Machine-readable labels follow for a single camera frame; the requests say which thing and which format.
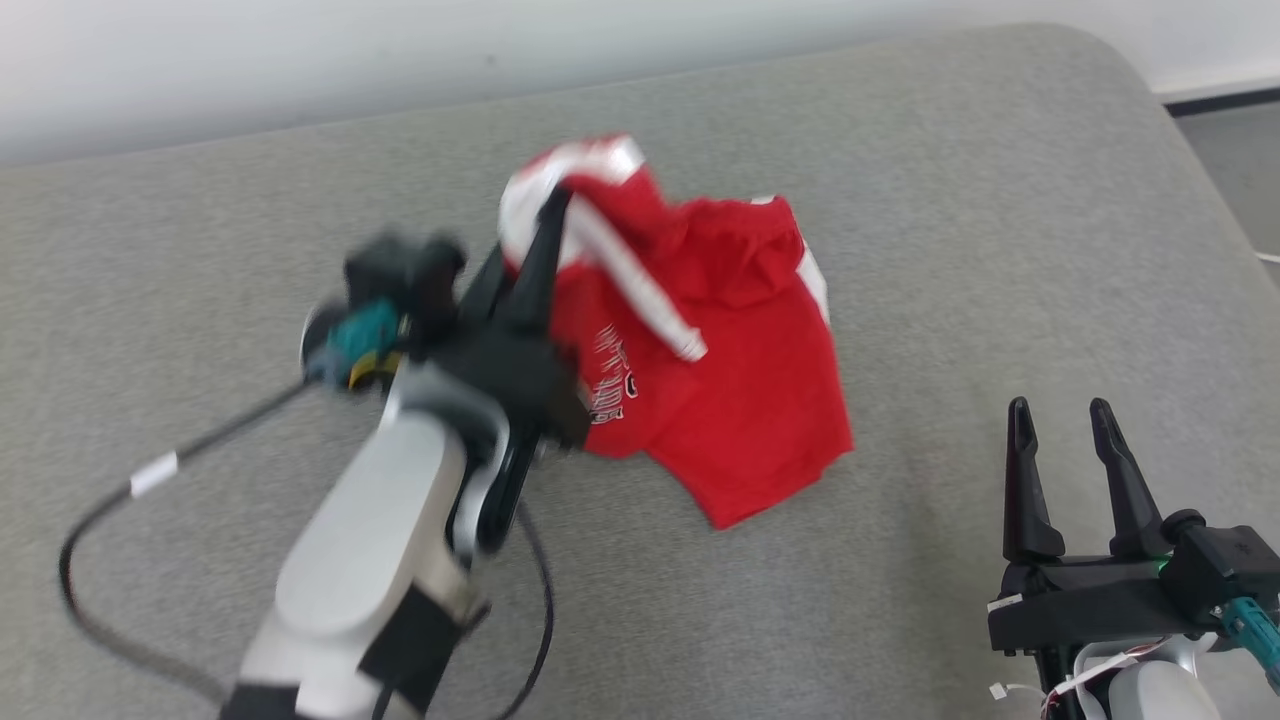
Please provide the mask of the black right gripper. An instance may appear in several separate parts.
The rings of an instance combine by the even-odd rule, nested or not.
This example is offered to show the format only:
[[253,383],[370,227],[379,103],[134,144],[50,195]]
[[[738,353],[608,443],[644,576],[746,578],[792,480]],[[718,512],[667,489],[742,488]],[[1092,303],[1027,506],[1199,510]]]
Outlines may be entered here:
[[[1157,559],[1171,552],[1162,516],[1138,461],[1105,398],[1091,401],[1094,451],[1103,464],[1114,519],[1108,550],[1115,559]],[[1158,579],[1157,560],[1120,562],[1069,557],[1050,520],[1036,461],[1038,438],[1030,406],[1007,406],[1004,495],[1004,557],[1010,561],[988,609],[989,647],[1004,653],[1108,641],[1216,632],[1187,616]],[[1018,562],[1051,562],[1028,565]]]

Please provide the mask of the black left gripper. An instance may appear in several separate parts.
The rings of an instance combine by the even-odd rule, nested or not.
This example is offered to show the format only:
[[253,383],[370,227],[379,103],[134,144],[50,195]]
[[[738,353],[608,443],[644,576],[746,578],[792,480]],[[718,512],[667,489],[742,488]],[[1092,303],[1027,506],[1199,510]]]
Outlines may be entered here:
[[[543,439],[581,448],[588,438],[590,419],[576,375],[547,336],[571,199],[562,184],[550,191],[509,292],[495,245],[458,307],[431,306],[431,407],[497,451]],[[504,296],[506,325],[493,318]]]

